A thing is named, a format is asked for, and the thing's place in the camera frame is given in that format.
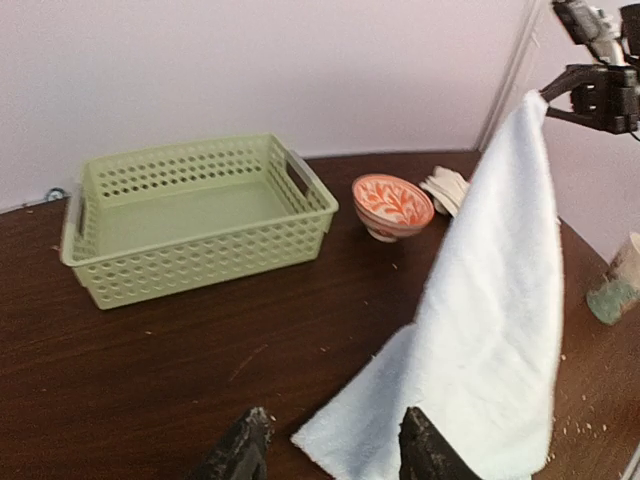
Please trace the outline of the light blue towel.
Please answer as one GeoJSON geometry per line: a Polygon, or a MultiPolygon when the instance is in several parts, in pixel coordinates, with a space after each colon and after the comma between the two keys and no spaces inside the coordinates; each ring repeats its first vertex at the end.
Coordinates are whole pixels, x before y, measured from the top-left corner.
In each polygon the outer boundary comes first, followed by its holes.
{"type": "Polygon", "coordinates": [[[337,479],[392,479],[420,409],[483,479],[528,479],[549,449],[564,275],[542,126],[528,92],[479,161],[414,320],[292,437],[337,479]]]}

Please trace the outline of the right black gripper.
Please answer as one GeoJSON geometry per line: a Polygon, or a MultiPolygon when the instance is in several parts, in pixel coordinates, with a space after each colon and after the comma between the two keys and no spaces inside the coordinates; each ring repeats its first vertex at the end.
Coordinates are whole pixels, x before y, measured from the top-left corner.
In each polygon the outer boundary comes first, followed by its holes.
{"type": "Polygon", "coordinates": [[[611,134],[639,131],[639,77],[634,67],[571,64],[539,91],[542,98],[567,92],[572,111],[549,106],[548,117],[611,134]]]}

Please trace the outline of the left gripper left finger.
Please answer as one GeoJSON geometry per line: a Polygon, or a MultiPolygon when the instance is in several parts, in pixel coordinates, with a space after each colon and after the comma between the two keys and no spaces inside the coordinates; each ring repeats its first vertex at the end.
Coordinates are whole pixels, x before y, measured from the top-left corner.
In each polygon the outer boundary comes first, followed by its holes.
{"type": "Polygon", "coordinates": [[[193,479],[266,479],[266,456],[273,419],[264,407],[252,407],[225,432],[192,471],[193,479]]]}

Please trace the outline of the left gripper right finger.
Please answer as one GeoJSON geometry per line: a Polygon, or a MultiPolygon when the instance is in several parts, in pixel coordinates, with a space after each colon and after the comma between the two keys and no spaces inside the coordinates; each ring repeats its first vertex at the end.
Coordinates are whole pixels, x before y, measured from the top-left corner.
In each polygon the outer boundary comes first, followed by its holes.
{"type": "Polygon", "coordinates": [[[418,407],[408,407],[399,433],[400,480],[480,480],[418,407]]]}

